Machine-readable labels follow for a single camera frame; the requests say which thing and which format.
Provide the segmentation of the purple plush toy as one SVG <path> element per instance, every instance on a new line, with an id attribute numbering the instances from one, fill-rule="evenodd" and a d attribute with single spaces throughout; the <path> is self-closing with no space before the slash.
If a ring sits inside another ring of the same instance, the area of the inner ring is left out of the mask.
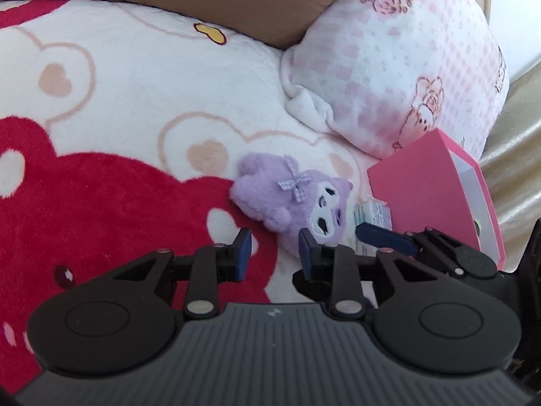
<path id="1" fill-rule="evenodd" d="M 338 243 L 347 227 L 350 181 L 318 170 L 302 172 L 296 159 L 250 153 L 238 163 L 231 201 L 249 218 L 278 235 L 298 256 L 299 231 L 306 228 L 320 244 Z"/>

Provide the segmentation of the pink open box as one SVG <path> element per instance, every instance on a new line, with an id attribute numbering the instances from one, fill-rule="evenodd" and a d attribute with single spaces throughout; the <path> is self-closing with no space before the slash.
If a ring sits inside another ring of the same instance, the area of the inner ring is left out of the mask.
<path id="1" fill-rule="evenodd" d="M 501 230 L 480 166 L 441 130 L 376 163 L 368 178 L 372 195 L 390 208 L 395 231 L 433 227 L 503 268 Z"/>

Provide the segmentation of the small tissue pack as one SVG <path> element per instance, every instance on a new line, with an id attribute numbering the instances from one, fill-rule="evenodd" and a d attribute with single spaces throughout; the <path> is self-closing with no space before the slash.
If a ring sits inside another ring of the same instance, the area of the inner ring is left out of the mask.
<path id="1" fill-rule="evenodd" d="M 369 223 L 377 227 L 392 230 L 393 223 L 391 211 L 388 205 L 381 201 L 364 201 L 355 206 L 354 209 L 355 226 L 362 223 Z M 356 238 L 356 253 L 361 256 L 374 256 L 376 248 Z"/>

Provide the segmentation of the beige satin bedsheet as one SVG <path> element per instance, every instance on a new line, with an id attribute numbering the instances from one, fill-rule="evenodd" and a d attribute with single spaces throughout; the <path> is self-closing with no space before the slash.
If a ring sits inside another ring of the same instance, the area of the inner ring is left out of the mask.
<path id="1" fill-rule="evenodd" d="M 540 66 L 514 81 L 481 157 L 513 271 L 540 217 Z"/>

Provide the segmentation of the red bear fleece blanket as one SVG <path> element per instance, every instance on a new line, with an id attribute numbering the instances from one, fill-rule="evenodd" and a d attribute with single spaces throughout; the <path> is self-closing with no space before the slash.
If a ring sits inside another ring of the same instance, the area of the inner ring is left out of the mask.
<path id="1" fill-rule="evenodd" d="M 286 111 L 282 52 L 141 5 L 1 5 L 1 385 L 39 373 L 27 320 L 43 301 L 166 247 L 252 233 L 221 301 L 299 301 L 299 262 L 229 200 L 239 160 L 290 155 L 368 192 L 370 156 Z"/>

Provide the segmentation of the pink checked pillow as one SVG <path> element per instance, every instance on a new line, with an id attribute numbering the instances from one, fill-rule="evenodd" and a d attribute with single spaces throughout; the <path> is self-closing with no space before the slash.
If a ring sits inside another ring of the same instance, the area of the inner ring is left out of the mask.
<path id="1" fill-rule="evenodd" d="M 292 116 L 378 159 L 434 129 L 479 159 L 509 89 L 476 0 L 336 0 L 281 76 Z"/>

